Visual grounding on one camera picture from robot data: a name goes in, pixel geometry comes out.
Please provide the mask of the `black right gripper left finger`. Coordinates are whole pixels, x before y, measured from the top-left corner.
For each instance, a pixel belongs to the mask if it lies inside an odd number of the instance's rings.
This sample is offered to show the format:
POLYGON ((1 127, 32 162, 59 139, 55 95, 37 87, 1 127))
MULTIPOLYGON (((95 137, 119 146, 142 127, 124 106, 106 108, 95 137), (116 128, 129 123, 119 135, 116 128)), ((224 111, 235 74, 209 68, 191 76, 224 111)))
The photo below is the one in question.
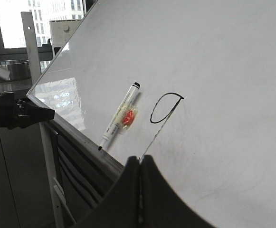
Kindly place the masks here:
POLYGON ((135 156, 126 165, 108 193, 75 228, 137 228, 140 199, 139 162, 135 156))

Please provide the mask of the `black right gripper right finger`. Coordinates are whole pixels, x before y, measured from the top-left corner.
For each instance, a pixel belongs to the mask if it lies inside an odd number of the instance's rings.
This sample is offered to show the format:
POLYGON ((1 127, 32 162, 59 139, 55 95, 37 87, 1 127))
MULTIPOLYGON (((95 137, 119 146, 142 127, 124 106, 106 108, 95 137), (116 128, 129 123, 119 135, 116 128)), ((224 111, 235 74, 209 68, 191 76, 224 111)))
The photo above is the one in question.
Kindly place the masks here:
POLYGON ((152 156, 140 164, 143 228, 212 228, 175 193, 152 156))

